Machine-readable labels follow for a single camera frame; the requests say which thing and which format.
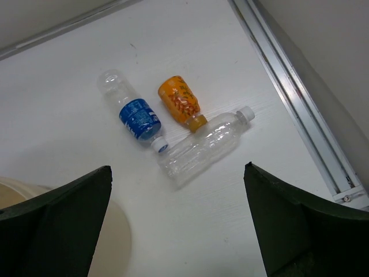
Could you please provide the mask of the clear unlabeled plastic bottle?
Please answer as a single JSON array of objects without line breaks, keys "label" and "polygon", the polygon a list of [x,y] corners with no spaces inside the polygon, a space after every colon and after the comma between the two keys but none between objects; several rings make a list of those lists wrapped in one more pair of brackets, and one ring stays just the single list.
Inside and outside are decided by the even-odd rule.
[{"label": "clear unlabeled plastic bottle", "polygon": [[254,118],[249,106],[214,117],[167,151],[160,168],[177,186],[186,185],[231,153]]}]

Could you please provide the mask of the orange juice bottle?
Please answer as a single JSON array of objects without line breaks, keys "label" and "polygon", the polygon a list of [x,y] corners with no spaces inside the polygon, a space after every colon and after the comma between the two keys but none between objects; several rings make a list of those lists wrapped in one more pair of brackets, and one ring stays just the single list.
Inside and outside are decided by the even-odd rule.
[{"label": "orange juice bottle", "polygon": [[181,76],[173,76],[163,82],[158,95],[174,120],[192,133],[208,123],[201,113],[198,99]]}]

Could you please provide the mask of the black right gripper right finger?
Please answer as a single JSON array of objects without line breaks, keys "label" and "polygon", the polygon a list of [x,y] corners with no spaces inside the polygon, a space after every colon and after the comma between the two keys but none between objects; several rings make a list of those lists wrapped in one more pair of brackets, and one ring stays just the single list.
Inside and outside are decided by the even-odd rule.
[{"label": "black right gripper right finger", "polygon": [[267,276],[368,276],[368,212],[245,165],[244,185]]}]

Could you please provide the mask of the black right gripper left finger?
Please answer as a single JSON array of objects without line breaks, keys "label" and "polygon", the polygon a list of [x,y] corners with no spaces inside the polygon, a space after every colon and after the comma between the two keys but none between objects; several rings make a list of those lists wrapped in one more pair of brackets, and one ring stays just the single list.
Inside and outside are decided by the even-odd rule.
[{"label": "black right gripper left finger", "polygon": [[1,210],[1,276],[87,276],[110,195],[112,170]]}]

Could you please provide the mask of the blue label clear bottle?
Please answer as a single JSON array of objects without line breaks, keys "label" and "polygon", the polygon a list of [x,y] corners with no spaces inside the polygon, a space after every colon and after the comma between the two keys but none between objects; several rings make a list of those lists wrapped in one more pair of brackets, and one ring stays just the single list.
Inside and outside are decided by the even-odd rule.
[{"label": "blue label clear bottle", "polygon": [[114,114],[136,141],[151,147],[158,154],[169,149],[157,114],[122,72],[117,69],[103,72],[97,80],[97,86]]}]

